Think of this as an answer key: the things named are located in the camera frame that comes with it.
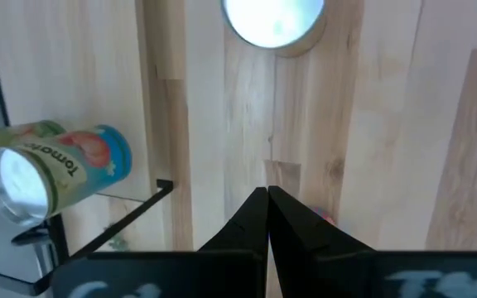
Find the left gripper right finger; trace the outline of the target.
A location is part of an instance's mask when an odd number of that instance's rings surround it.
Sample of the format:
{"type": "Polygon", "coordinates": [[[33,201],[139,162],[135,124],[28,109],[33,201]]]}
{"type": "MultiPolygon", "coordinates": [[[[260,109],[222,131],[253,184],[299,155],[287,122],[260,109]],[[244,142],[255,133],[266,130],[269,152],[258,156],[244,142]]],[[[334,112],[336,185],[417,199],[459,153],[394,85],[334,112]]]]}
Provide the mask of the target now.
{"type": "Polygon", "coordinates": [[[377,251],[282,188],[268,193],[284,298],[477,298],[477,252],[377,251]]]}

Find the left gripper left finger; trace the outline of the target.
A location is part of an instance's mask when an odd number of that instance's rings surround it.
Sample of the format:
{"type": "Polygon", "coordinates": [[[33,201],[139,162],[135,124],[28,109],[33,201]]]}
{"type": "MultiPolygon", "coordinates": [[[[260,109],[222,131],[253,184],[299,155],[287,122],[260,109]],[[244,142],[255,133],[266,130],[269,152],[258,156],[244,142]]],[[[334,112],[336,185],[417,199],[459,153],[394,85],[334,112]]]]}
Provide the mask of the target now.
{"type": "Polygon", "coordinates": [[[55,298],[264,298],[268,193],[196,252],[94,252],[55,270],[55,298]]]}

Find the blue tomatoes can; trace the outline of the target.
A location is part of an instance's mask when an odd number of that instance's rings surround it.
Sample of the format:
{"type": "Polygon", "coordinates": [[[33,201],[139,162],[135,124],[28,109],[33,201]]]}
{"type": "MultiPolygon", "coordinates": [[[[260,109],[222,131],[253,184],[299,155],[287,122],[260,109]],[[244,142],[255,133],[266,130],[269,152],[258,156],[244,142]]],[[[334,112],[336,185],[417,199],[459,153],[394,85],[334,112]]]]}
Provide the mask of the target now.
{"type": "Polygon", "coordinates": [[[125,137],[108,125],[66,131],[44,120],[0,128],[0,214],[31,226],[124,180],[125,137]]]}

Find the yellow brown bean-pattern can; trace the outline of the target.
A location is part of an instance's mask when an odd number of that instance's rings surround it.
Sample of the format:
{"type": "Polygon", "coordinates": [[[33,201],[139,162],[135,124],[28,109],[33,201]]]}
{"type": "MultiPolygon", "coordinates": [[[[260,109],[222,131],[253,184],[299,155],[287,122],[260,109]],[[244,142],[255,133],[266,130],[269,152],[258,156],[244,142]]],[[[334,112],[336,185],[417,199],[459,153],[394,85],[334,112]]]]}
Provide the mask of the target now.
{"type": "Polygon", "coordinates": [[[309,51],[321,39],[329,0],[219,0],[241,40],[282,57],[309,51]]]}

